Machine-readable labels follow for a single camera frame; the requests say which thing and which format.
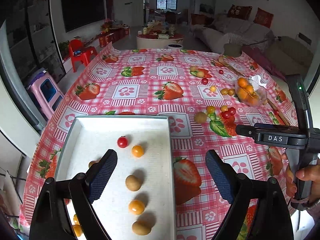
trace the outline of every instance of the red chair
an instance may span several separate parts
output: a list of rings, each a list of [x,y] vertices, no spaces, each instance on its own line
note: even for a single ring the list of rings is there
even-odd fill
[[[73,53],[75,51],[81,50],[81,53],[78,56],[74,56]],[[91,55],[97,56],[98,53],[94,47],[86,47],[84,48],[83,43],[80,40],[72,40],[69,44],[69,55],[71,57],[71,63],[73,72],[76,72],[75,62],[81,61],[85,66],[90,63],[90,56]]]

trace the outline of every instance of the wooden handle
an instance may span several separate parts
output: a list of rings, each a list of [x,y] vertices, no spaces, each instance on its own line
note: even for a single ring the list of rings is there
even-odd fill
[[[232,66],[230,66],[227,62],[224,61],[224,57],[220,56],[218,61],[223,64],[226,68],[228,68],[229,70],[233,71],[234,73],[236,73],[238,76],[242,75],[239,71],[236,71]],[[268,99],[268,104],[272,107],[272,109],[276,110],[278,109],[276,107],[276,105],[274,103],[272,103],[270,101],[270,99]],[[284,122],[285,125],[290,126],[290,123],[288,122],[288,120],[286,119],[286,117],[279,111],[279,116],[282,119],[282,121]]]

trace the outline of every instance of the blue textured gripper pad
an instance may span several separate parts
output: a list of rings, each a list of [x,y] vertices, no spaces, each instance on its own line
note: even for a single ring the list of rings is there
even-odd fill
[[[215,159],[211,156],[211,153],[209,151],[205,155],[205,164],[207,165],[207,168],[220,192],[221,197],[224,200],[227,200],[229,204],[232,204],[234,201],[234,197],[232,195],[233,188],[229,183],[227,177],[222,172],[220,168],[221,164],[215,161]]]
[[[113,173],[118,161],[118,156],[115,151],[108,157],[106,163],[102,166],[96,177],[90,183],[89,202],[100,198],[104,188],[106,187],[111,174]]]

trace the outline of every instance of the television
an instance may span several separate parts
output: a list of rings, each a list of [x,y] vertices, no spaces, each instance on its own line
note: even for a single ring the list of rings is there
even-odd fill
[[[61,0],[66,32],[105,19],[103,0]]]

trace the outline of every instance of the pink stool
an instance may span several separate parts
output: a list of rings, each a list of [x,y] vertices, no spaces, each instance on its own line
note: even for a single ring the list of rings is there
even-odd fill
[[[48,72],[38,78],[29,88],[36,97],[43,114],[50,120],[64,95]]]

